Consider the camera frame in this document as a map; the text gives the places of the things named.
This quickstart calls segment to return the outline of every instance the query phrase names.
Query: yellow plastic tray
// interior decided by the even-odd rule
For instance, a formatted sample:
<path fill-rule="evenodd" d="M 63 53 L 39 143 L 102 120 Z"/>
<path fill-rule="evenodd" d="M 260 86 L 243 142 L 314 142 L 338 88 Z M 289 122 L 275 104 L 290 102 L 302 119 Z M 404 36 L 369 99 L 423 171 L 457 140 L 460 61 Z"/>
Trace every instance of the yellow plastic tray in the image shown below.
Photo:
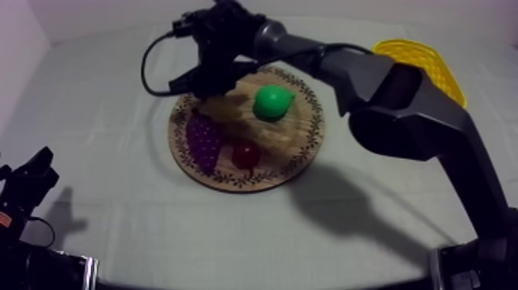
<path fill-rule="evenodd" d="M 406 39 L 387 39 L 372 47 L 375 54 L 390 56 L 396 62 L 423 68 L 432 82 L 464 109 L 466 98 L 440 54 L 422 43 Z"/>

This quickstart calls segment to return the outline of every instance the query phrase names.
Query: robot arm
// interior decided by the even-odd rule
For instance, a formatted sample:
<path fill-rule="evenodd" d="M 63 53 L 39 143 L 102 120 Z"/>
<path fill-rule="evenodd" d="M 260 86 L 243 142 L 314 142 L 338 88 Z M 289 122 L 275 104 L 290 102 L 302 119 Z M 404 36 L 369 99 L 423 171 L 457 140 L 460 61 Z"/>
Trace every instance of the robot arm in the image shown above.
<path fill-rule="evenodd" d="M 252 15 L 235 1 L 216 2 L 174 22 L 170 35 L 193 36 L 200 63 L 171 81 L 169 92 L 155 95 L 193 93 L 206 99 L 225 94 L 241 77 L 278 60 L 320 79 L 335 89 L 339 114 L 350 113 L 351 132 L 367 150 L 410 160 L 438 157 L 479 237 L 442 251 L 440 275 L 452 281 L 478 272 L 483 289 L 518 285 L 518 213 L 507 205 L 470 115 L 423 69 L 351 44 L 291 35 L 280 22 Z M 239 55 L 254 61 L 235 62 Z M 459 289 L 454 284 L 448 289 Z"/>

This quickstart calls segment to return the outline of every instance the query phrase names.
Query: purple grapes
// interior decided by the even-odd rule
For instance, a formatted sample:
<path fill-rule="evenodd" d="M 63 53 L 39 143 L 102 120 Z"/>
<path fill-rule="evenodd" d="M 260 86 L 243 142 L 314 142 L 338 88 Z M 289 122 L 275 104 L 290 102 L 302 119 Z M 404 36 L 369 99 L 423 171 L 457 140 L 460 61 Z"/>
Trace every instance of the purple grapes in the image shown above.
<path fill-rule="evenodd" d="M 186 138 L 194 162 L 204 174 L 212 174 L 223 147 L 223 135 L 217 123 L 195 109 L 187 122 Z"/>

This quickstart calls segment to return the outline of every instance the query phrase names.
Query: white table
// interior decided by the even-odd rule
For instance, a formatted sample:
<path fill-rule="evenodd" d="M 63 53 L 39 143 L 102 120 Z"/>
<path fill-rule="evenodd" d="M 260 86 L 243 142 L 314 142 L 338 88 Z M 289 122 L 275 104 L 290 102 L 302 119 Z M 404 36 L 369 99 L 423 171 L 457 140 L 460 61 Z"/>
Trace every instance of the white table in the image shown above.
<path fill-rule="evenodd" d="M 440 51 L 468 99 L 511 204 L 518 206 L 518 53 L 454 32 L 347 19 L 282 18 L 292 33 L 370 47 L 410 38 Z M 55 152 L 61 179 L 36 215 L 55 248 L 101 261 L 112 282 L 175 289 L 355 288 L 418 278 L 427 251 L 475 234 L 439 163 L 380 157 L 340 119 L 331 88 L 294 71 L 325 110 L 325 141 L 295 182 L 247 196 L 193 182 L 173 161 L 175 99 L 144 93 L 139 67 L 167 29 L 130 29 L 56 46 L 0 137 L 2 163 Z M 190 39 L 159 47 L 156 88 L 197 63 Z M 322 188 L 332 187 L 325 192 Z M 31 227 L 28 239 L 43 239 Z"/>

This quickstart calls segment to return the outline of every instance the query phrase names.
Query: wooden plate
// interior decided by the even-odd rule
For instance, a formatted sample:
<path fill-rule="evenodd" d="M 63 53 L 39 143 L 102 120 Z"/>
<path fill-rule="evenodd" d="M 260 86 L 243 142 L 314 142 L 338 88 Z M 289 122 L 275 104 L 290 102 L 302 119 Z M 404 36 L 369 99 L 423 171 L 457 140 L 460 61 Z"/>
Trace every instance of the wooden plate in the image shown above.
<path fill-rule="evenodd" d="M 255 93 L 266 85 L 283 86 L 296 94 L 286 116 L 276 123 L 258 120 L 252 113 Z M 185 128 L 191 110 L 198 110 L 221 123 L 226 141 L 216 170 L 206 175 L 189 154 Z M 315 158 L 324 138 L 321 104 L 313 91 L 298 77 L 267 66 L 238 82 L 225 96 L 202 103 L 191 95 L 181 96 L 171 113 L 169 147 L 180 168 L 194 180 L 214 189 L 230 192 L 262 191 L 290 180 Z M 251 175 L 231 161 L 232 140 L 246 138 L 261 148 L 261 160 Z"/>

